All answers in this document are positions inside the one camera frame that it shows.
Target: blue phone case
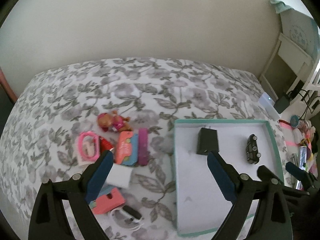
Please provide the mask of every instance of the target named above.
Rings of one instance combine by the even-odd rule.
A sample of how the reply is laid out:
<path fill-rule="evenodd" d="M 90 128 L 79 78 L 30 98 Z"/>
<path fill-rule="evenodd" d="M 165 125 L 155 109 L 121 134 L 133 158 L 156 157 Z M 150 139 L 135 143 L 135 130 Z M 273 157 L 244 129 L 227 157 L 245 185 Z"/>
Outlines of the blue phone case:
<path fill-rule="evenodd" d="M 126 166 L 133 166 L 138 161 L 138 134 L 135 133 L 130 138 L 130 143 L 132 145 L 132 153 L 127 161 L 123 161 L 121 164 Z"/>

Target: floral bedspread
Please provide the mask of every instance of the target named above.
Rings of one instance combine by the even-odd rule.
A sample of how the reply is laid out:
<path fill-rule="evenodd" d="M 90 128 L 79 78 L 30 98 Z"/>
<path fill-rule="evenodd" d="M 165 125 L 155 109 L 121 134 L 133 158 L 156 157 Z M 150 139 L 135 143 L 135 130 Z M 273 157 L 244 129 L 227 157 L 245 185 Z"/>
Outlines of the floral bedspread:
<path fill-rule="evenodd" d="M 110 239 L 180 239 L 175 229 L 176 193 L 172 175 L 173 128 L 180 118 L 269 120 L 283 166 L 287 162 L 281 128 L 258 103 L 263 93 L 245 71 L 177 59 L 104 59 L 52 69 L 36 75 L 15 104 L 0 140 L 0 187 L 27 223 L 44 179 L 67 180 L 77 165 L 75 139 L 103 133 L 97 115 L 117 109 L 133 128 L 149 128 L 150 161 L 134 168 L 131 186 L 122 190 L 128 205 L 144 216 L 130 231 L 123 218 L 97 215 Z M 286 185 L 291 177 L 285 173 Z M 82 235 L 71 208 L 66 213 L 76 239 Z M 239 238 L 245 237 L 250 221 Z M 213 234 L 196 239 L 211 239 Z"/>

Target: pink hair tie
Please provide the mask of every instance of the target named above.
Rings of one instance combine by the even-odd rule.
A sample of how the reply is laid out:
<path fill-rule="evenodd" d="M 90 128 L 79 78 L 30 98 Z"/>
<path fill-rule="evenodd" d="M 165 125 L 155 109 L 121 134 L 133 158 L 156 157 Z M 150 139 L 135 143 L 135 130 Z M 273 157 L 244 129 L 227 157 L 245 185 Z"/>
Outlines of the pink hair tie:
<path fill-rule="evenodd" d="M 93 152 L 93 154 L 90 154 L 91 156 L 86 155 L 83 152 L 83 144 L 84 144 L 83 140 L 84 140 L 84 138 L 86 136 L 93 137 L 93 141 L 95 143 L 95 147 L 94 147 L 94 151 L 95 152 Z M 100 156 L 100 145 L 99 145 L 99 143 L 100 143 L 99 135 L 97 135 L 93 131 L 82 132 L 79 135 L 79 139 L 78 139 L 78 150 L 79 150 L 79 153 L 80 153 L 82 159 L 85 160 L 85 161 L 95 162 Z"/>

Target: toy figurine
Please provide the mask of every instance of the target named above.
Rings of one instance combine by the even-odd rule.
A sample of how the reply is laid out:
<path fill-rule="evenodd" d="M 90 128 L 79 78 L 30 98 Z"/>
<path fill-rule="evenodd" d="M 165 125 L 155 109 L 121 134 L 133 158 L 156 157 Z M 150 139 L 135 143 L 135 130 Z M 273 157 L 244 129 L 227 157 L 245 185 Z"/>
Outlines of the toy figurine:
<path fill-rule="evenodd" d="M 108 131 L 110 127 L 114 132 L 132 131 L 132 128 L 128 123 L 130 117 L 118 115 L 118 111 L 116 110 L 111 113 L 112 115 L 108 113 L 98 115 L 98 125 L 103 131 Z"/>

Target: black charger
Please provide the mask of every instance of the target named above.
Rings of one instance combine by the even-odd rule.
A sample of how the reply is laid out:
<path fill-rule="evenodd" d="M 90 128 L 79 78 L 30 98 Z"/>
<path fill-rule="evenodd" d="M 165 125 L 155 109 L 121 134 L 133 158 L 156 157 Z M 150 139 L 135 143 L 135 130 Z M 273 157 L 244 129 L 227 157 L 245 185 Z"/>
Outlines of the black charger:
<path fill-rule="evenodd" d="M 217 130 L 201 128 L 198 134 L 197 154 L 208 155 L 209 152 L 219 152 Z"/>
<path fill-rule="evenodd" d="M 290 105 L 290 101 L 290 97 L 287 94 L 284 94 L 282 97 L 278 98 L 273 108 L 281 114 Z"/>

